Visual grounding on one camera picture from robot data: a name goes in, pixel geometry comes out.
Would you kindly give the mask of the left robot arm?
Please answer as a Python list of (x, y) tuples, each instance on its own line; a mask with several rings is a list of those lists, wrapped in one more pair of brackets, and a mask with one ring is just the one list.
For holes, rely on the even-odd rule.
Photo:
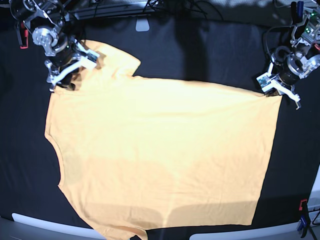
[(293, 1), (290, 7), (292, 24), (290, 40), (270, 51), (268, 34), (276, 30), (272, 27), (264, 34), (263, 41), (269, 58), (268, 69), (258, 76), (263, 93), (268, 96), (288, 96), (301, 108), (301, 98), (295, 92), (295, 84), (307, 78), (320, 67), (320, 2), (312, 0), (313, 6), (305, 6), (302, 0)]

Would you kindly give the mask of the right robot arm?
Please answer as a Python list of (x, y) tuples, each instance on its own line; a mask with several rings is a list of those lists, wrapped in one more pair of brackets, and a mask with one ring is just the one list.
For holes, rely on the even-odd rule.
[(67, 17), (59, 0), (10, 0), (10, 13), (16, 20), (15, 30), (21, 49), (27, 49), (29, 38), (44, 50), (50, 91), (56, 87), (75, 91), (80, 88), (80, 72), (97, 67), (100, 55), (88, 48), (67, 30)]

